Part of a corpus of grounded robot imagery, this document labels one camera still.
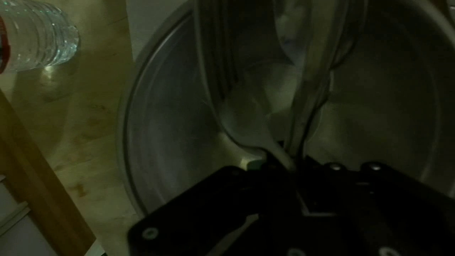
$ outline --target water bottle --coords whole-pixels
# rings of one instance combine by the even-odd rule
[[[76,29],[52,5],[0,0],[0,73],[65,63],[78,43]]]

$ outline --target plastic water bottle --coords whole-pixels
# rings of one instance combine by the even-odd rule
[[[0,73],[65,63],[78,43],[76,29],[52,5],[0,0]]]

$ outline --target stainless steel bowl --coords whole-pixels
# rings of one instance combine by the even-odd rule
[[[273,53],[257,48],[260,18],[247,19],[253,22],[239,26],[241,50],[256,59],[246,63],[246,73],[266,86],[293,85],[298,73],[288,63],[264,65]],[[354,170],[382,161],[453,197],[453,35],[426,0],[371,0],[355,52],[332,75],[330,102],[305,144],[308,154]],[[287,93],[271,90],[270,96]],[[248,161],[211,117],[199,82],[189,6],[143,50],[120,126],[125,174],[143,214],[217,168]]]

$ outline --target beige countertop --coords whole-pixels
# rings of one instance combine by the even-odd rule
[[[118,164],[118,110],[132,70],[125,0],[47,0],[81,46],[66,65],[1,75],[0,89],[109,256],[126,255],[136,214]]]

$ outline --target metal bowl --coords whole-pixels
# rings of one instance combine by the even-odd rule
[[[307,153],[352,170],[382,161],[453,195],[455,33],[426,0],[371,0],[368,12],[355,52],[334,70]],[[250,38],[260,29],[256,19],[239,28],[243,50],[267,56],[257,52],[260,39]],[[248,67],[266,85],[298,76],[285,63],[261,63]],[[187,5],[143,50],[120,126],[120,159],[143,214],[217,168],[248,161],[220,133],[203,95]]]

